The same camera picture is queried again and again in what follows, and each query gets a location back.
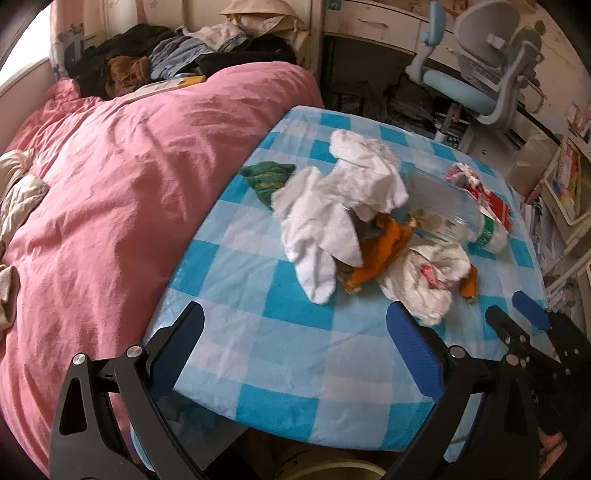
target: bolt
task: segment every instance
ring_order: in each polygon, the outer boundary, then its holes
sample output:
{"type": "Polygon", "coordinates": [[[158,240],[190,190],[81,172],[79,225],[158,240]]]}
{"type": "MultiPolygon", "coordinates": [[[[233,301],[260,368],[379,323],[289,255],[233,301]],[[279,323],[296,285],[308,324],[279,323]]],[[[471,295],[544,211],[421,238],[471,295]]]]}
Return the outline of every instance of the bolt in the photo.
{"type": "Polygon", "coordinates": [[[144,349],[141,348],[139,345],[133,345],[127,349],[127,356],[129,358],[135,358],[137,356],[140,356],[143,351],[144,349]]]}
{"type": "Polygon", "coordinates": [[[74,365],[81,365],[85,362],[86,360],[86,355],[83,353],[79,353],[78,355],[75,355],[74,358],[72,359],[72,363],[74,365]]]}
{"type": "Polygon", "coordinates": [[[515,355],[513,355],[512,353],[510,353],[509,355],[507,355],[505,357],[505,360],[507,361],[507,363],[509,365],[513,365],[513,367],[519,365],[519,359],[515,355]]]}
{"type": "Polygon", "coordinates": [[[466,351],[461,346],[454,345],[449,349],[449,354],[453,358],[460,359],[466,356],[466,351]]]}

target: bed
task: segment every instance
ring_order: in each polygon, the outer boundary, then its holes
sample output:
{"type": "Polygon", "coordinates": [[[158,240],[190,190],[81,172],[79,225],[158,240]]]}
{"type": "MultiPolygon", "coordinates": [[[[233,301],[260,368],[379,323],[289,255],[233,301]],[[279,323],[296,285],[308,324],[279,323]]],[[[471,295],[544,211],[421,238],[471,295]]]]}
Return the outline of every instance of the bed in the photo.
{"type": "Polygon", "coordinates": [[[107,358],[141,340],[239,166],[292,107],[322,105],[312,75],[280,62],[128,105],[80,98],[68,79],[48,96],[7,148],[34,148],[32,172],[50,191],[4,257],[21,290],[0,340],[0,413],[44,472],[72,356],[107,358]]]}

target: window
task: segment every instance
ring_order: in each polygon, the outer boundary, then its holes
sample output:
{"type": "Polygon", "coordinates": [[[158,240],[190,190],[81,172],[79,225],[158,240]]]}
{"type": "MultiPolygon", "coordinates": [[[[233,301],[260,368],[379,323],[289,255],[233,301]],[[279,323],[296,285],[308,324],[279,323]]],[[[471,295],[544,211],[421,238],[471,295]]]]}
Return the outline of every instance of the window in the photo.
{"type": "Polygon", "coordinates": [[[0,86],[19,70],[49,55],[49,9],[39,12],[24,31],[0,70],[0,86]]]}

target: brown clothing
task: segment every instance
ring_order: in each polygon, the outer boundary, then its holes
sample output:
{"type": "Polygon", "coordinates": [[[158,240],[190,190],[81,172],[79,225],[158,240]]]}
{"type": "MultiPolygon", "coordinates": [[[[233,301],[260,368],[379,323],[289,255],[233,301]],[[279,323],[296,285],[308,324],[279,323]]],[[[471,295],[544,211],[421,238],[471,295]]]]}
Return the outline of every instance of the brown clothing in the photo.
{"type": "Polygon", "coordinates": [[[111,98],[120,97],[136,91],[148,83],[150,78],[150,61],[148,57],[135,59],[119,56],[107,63],[111,76],[107,79],[105,91],[111,98]]]}

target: clear plastic bottle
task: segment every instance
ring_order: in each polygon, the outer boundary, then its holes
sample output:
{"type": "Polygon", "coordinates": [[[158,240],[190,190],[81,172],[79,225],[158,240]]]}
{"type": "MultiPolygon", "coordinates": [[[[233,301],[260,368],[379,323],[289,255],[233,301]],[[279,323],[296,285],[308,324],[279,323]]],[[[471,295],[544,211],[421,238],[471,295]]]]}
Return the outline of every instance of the clear plastic bottle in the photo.
{"type": "Polygon", "coordinates": [[[409,164],[402,167],[401,175],[409,199],[395,213],[399,221],[412,216],[423,235],[461,244],[476,243],[491,253],[505,247],[507,231],[469,192],[409,164]]]}

